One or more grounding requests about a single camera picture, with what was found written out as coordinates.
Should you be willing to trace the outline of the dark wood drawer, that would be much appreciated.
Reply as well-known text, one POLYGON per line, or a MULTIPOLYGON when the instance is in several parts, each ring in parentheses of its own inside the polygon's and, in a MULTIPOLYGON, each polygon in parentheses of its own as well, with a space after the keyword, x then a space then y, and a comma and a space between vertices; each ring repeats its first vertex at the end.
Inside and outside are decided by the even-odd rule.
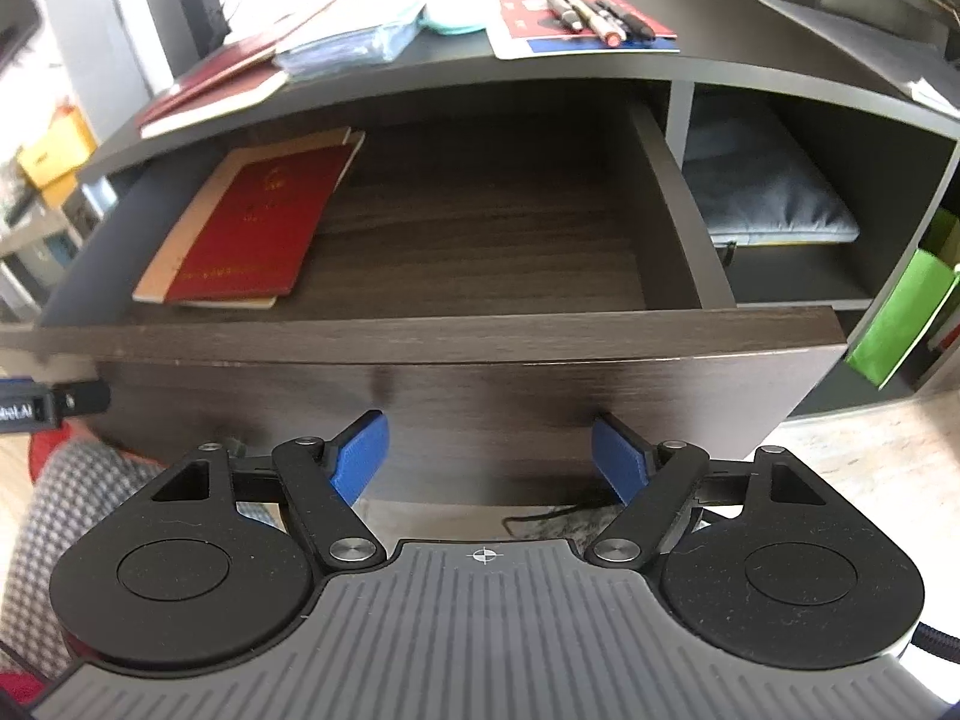
POLYGON ((589 427, 747 455, 843 349, 825 305, 742 307, 651 110, 501 109, 375 125, 295 292, 267 310, 140 305, 156 247, 223 160, 195 143, 145 167, 3 367, 98 376, 93 426, 176 460, 267 449, 359 413, 391 423, 376 496, 537 504, 594 476, 589 427))

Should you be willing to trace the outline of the dark red certificate book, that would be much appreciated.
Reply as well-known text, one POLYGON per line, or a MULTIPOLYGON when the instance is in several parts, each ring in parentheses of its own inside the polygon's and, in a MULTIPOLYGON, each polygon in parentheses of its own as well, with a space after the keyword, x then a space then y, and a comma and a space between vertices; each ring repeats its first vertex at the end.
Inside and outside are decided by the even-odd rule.
POLYGON ((213 89, 229 78, 239 75, 241 71, 260 64, 274 54, 278 37, 246 37, 242 41, 220 47, 213 54, 205 57, 199 65, 176 80, 172 85, 158 94, 148 106, 140 112, 137 125, 146 124, 159 119, 161 115, 171 112, 181 104, 189 103, 199 94, 213 89))

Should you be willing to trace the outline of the red round stool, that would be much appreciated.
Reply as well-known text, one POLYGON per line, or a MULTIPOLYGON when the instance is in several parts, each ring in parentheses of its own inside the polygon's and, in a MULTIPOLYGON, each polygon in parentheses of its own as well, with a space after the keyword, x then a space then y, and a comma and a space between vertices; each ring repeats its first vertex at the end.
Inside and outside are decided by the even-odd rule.
POLYGON ((80 421, 64 421, 59 427, 29 436, 28 472, 32 483, 43 474, 53 450, 71 439, 94 440, 96 436, 80 421))

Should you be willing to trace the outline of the grey checkered cloth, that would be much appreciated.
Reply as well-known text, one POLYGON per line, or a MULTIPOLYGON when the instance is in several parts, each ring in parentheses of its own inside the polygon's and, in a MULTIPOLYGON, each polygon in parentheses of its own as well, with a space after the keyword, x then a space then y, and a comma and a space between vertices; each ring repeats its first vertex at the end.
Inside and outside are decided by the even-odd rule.
POLYGON ((47 449, 2 583, 2 691, 11 699, 26 704, 70 665, 49 600, 53 566, 162 471, 93 437, 47 449))

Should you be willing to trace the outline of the tan paper folder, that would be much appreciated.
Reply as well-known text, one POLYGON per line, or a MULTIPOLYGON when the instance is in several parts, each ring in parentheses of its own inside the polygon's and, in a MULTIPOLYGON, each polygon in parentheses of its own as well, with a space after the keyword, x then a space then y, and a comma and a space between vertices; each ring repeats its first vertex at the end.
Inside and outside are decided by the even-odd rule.
POLYGON ((202 227, 212 216, 213 210, 217 208, 226 187, 231 184, 241 167, 256 161, 268 160, 272 156, 283 156, 283 154, 298 153, 298 151, 306 151, 306 149, 340 145, 352 137, 359 140, 359 147, 355 151, 356 156, 363 146, 366 133, 361 132, 361 130, 353 130, 350 127, 334 128, 334 130, 325 130, 325 132, 293 138, 293 140, 286 140, 286 142, 251 146, 251 148, 231 151, 217 165, 217 169, 208 176, 205 184, 199 188, 199 192, 195 193, 194 198, 190 200, 189 206, 184 210, 178 222, 172 226, 155 257, 145 268, 137 288, 133 289, 133 299, 142 304, 179 304, 196 305, 197 307, 203 305, 203 307, 223 307, 223 309, 268 309, 268 307, 272 307, 277 299, 283 298, 283 296, 280 296, 280 298, 192 302, 167 302, 164 296, 166 296, 167 288, 171 286, 172 280, 178 274, 179 266, 182 265, 190 246, 199 237, 202 227))

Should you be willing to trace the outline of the yellow box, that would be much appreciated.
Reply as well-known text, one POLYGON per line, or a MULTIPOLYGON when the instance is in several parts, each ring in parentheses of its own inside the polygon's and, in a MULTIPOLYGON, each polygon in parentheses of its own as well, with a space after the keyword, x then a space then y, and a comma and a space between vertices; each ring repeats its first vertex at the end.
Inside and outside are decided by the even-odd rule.
POLYGON ((16 162, 37 188, 46 188, 78 169, 94 153, 96 138, 83 112, 71 104, 60 104, 49 128, 36 143, 21 148, 16 162))

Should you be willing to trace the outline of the red certificate folder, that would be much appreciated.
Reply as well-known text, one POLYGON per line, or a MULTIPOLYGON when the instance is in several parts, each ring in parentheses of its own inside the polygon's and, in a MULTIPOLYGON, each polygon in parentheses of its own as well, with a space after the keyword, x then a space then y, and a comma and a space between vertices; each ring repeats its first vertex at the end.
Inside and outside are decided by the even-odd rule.
POLYGON ((190 246, 167 302, 279 298, 291 293, 358 138, 241 167, 190 246))

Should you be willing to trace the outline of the dark blue cushion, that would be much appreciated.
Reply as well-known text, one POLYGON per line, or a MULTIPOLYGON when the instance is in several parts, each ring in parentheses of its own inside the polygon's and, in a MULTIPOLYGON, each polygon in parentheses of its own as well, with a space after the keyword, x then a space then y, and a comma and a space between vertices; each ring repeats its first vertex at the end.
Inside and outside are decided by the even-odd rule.
POLYGON ((682 172, 718 247, 849 244, 861 234, 846 203, 763 99, 698 96, 682 172))

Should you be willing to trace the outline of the green paper bag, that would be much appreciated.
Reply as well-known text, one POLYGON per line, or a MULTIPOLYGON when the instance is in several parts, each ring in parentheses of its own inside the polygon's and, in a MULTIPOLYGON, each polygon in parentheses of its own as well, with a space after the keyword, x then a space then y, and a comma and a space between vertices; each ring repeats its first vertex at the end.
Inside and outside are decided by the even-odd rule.
POLYGON ((875 388, 900 369, 958 284, 958 265, 918 249, 846 364, 875 388))

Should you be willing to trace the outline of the brown leather notebook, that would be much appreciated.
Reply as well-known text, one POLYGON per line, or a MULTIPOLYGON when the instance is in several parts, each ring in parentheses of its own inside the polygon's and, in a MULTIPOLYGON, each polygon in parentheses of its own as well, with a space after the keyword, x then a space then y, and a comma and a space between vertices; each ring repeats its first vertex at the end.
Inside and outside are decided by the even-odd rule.
MULTIPOLYGON (((302 25, 306 25, 311 18, 319 16, 327 5, 322 5, 313 13, 301 13, 296 16, 286 16, 277 21, 270 28, 260 34, 249 37, 278 37, 278 43, 302 25)), ((199 94, 189 103, 181 104, 159 119, 146 124, 139 129, 140 137, 156 138, 166 133, 176 132, 183 128, 192 127, 200 122, 213 121, 223 115, 233 114, 240 110, 249 109, 267 101, 270 96, 286 85, 290 75, 274 66, 274 54, 260 64, 241 71, 239 75, 229 78, 213 89, 199 94)))

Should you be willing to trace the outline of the red cap marker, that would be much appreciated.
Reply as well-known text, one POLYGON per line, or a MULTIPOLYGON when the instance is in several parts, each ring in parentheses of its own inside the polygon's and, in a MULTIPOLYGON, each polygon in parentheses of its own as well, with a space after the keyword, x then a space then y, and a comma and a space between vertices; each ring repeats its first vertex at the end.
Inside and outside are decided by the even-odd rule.
POLYGON ((607 47, 620 47, 626 39, 625 33, 612 21, 607 20, 583 0, 566 0, 576 15, 583 20, 590 31, 594 32, 607 47))

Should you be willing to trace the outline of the black marker pen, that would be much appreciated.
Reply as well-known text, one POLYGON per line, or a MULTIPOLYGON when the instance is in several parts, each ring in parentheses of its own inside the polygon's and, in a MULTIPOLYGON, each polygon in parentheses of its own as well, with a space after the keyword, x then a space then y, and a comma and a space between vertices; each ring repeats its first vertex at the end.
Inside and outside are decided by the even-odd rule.
POLYGON ((612 16, 613 20, 619 21, 620 25, 625 28, 625 31, 628 32, 633 39, 638 39, 638 41, 652 41, 652 39, 656 37, 654 29, 652 29, 641 16, 623 8, 622 5, 615 4, 612 0, 594 0, 594 5, 604 13, 607 13, 607 15, 612 16))

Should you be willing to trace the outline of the red blue booklet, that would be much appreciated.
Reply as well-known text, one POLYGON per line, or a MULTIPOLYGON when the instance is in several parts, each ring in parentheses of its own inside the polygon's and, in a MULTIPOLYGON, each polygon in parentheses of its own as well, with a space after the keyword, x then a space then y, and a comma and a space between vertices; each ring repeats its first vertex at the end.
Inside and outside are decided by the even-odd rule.
MULTIPOLYGON (((592 0, 583 2, 594 8, 592 0)), ((487 26, 491 50, 494 57, 500 60, 604 52, 679 54, 679 35, 672 28, 654 20, 626 0, 613 2, 641 16, 654 29, 656 37, 652 41, 638 41, 625 34, 625 42, 620 47, 607 47, 584 21, 584 29, 579 34, 566 31, 551 15, 545 0, 500 0, 500 20, 487 26)))

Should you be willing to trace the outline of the white teal round dish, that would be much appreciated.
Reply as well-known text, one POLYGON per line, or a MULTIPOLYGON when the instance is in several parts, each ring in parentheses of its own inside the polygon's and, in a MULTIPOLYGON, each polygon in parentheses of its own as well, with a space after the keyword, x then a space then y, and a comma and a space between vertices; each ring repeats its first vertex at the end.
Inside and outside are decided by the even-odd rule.
POLYGON ((420 23, 441 36, 464 36, 485 31, 500 18, 500 0, 428 0, 420 23))

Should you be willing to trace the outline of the silver black pen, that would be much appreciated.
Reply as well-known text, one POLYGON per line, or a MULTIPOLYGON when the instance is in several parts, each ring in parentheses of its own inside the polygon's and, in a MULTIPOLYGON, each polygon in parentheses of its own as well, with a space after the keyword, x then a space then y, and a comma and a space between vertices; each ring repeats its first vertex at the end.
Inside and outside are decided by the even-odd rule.
POLYGON ((583 31, 583 20, 581 20, 581 16, 578 15, 578 12, 568 0, 545 0, 545 2, 547 2, 551 15, 555 16, 556 21, 558 21, 566 31, 573 32, 573 34, 579 34, 579 32, 583 31))

